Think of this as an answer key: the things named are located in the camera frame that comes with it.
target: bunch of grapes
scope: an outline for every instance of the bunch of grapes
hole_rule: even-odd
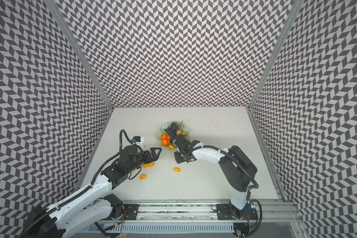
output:
[[[178,130],[178,125],[176,121],[173,121],[171,125],[168,127],[168,131],[171,131],[174,135],[176,135],[176,132]]]

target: orange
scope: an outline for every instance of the orange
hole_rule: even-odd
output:
[[[163,146],[169,145],[169,140],[163,139],[163,140],[161,141],[161,144],[162,144]]]

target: black mounting plate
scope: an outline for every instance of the black mounting plate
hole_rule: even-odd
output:
[[[124,209],[127,211],[125,220],[136,220],[139,204],[123,204]]]
[[[244,237],[250,232],[250,226],[247,222],[233,223],[235,237]]]
[[[233,215],[231,214],[230,211],[230,206],[228,203],[219,203],[215,205],[217,207],[217,217],[218,220],[236,220],[239,221],[237,219],[235,219],[233,217]],[[254,211],[254,209],[251,208],[247,208],[246,209],[246,213],[242,216],[242,219],[240,220],[258,220],[258,215],[257,213]]]

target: enclosure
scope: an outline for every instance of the enclosure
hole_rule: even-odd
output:
[[[89,183],[121,129],[162,147],[113,190],[139,205],[128,235],[233,237],[228,181],[176,164],[171,121],[256,165],[257,237],[357,237],[357,0],[0,0],[0,237]]]

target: red wire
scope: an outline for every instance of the red wire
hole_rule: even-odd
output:
[[[123,219],[122,219],[122,226],[120,227],[120,233],[122,233],[122,230],[123,230],[123,222],[124,222],[124,218],[126,217],[126,214],[127,214],[127,210],[124,213],[124,216],[123,216]]]

